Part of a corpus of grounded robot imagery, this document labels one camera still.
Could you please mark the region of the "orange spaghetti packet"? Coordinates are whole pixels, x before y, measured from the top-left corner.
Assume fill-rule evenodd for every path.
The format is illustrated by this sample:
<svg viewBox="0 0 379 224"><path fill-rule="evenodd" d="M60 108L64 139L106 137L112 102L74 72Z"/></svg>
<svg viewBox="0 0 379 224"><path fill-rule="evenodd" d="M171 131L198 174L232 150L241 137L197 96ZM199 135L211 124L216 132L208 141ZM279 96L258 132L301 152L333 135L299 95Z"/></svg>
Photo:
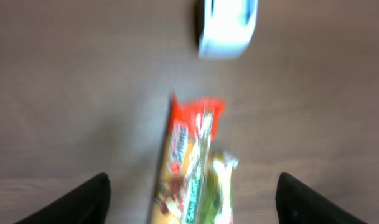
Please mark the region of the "orange spaghetti packet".
<svg viewBox="0 0 379 224"><path fill-rule="evenodd" d="M210 145L224 109L217 98L181 103L172 97L150 224L199 222Z"/></svg>

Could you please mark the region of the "green snack packet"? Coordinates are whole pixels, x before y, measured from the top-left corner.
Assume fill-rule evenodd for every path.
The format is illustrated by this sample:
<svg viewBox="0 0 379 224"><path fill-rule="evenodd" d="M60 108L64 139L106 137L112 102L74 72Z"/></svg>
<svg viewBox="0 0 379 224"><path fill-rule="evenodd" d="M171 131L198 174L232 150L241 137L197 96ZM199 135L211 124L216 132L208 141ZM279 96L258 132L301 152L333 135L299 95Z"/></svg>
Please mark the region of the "green snack packet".
<svg viewBox="0 0 379 224"><path fill-rule="evenodd" d="M200 224L233 224L232 172L237 168L238 159L225 151L212 152Z"/></svg>

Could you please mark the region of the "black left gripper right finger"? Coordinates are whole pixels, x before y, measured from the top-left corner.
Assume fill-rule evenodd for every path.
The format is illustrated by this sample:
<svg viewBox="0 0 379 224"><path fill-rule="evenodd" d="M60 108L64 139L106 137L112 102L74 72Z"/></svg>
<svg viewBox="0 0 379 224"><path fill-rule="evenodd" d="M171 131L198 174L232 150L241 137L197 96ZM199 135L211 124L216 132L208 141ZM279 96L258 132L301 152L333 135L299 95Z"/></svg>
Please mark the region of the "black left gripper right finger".
<svg viewBox="0 0 379 224"><path fill-rule="evenodd" d="M287 172L279 176L275 201L280 224L365 224Z"/></svg>

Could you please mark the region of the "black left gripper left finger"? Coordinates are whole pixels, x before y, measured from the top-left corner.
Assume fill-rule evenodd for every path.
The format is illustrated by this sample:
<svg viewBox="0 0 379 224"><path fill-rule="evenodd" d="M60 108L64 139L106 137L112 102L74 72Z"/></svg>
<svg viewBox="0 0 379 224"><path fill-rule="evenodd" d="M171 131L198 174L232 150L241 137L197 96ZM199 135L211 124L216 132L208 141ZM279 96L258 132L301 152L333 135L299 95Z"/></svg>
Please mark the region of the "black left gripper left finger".
<svg viewBox="0 0 379 224"><path fill-rule="evenodd" d="M101 172L18 224L104 224L111 198L108 175Z"/></svg>

